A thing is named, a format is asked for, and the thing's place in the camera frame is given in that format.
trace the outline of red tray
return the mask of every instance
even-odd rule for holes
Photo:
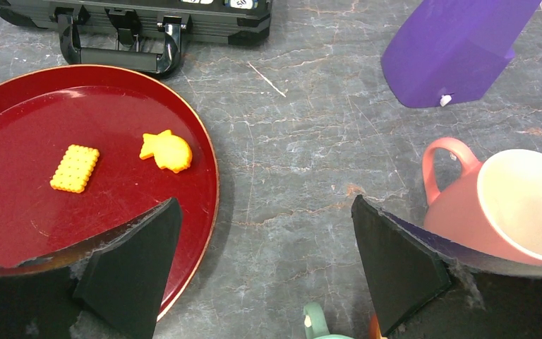
[[[193,151],[179,174],[138,157],[143,133],[165,129]],[[81,194],[49,185],[71,144],[100,151]],[[58,67],[0,85],[0,266],[110,230],[170,197],[183,223],[159,319],[200,264],[217,216],[217,161],[198,115],[165,85],[108,66]]]

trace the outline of pink cup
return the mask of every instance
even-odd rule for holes
[[[438,148],[462,164],[460,178],[444,191],[433,168]],[[423,155],[423,178],[426,230],[493,256],[542,265],[542,153],[504,150],[480,162],[461,141],[440,138]]]

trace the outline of green mug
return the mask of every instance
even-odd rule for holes
[[[340,334],[330,334],[325,321],[325,313],[317,302],[304,307],[304,330],[306,339],[353,339]]]

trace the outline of black case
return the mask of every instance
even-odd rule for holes
[[[171,73],[181,60],[182,40],[254,45],[269,36],[272,0],[252,9],[224,0],[192,4],[181,0],[0,0],[0,17],[14,25],[58,30],[69,64],[104,64],[151,75]],[[117,35],[117,49],[84,47],[81,33]],[[163,53],[140,51],[144,37],[164,41]],[[128,50],[120,50],[122,44]]]

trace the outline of marble countertop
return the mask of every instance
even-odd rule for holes
[[[460,138],[480,160],[508,148],[542,152],[541,12],[482,100],[407,109],[380,55],[419,3],[276,1],[262,47],[188,46],[181,71],[164,82],[210,132],[221,200],[202,265],[155,338],[305,338],[302,308],[311,301],[332,333],[364,338],[373,306],[354,197],[420,224],[421,156],[434,139]],[[0,82],[62,64],[55,32],[0,19]],[[442,186],[457,167],[439,155]]]

